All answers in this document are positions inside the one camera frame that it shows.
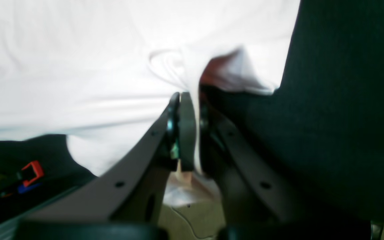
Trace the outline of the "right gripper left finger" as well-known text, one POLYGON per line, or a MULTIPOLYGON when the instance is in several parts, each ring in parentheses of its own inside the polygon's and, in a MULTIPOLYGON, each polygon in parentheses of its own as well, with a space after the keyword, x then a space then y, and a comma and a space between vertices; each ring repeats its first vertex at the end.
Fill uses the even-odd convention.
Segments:
POLYGON ((85 229, 154 221, 166 182, 194 170, 196 124, 189 93, 175 93, 140 141, 108 172, 31 214, 22 230, 85 229))

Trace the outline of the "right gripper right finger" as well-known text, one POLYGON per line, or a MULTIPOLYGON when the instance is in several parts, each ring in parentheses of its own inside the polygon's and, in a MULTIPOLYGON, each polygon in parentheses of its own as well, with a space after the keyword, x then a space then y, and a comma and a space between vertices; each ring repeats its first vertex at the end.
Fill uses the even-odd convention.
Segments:
POLYGON ((220 190, 226 224, 310 219, 312 209, 305 198, 255 152, 205 93, 199 94, 199 105, 201 167, 220 190))

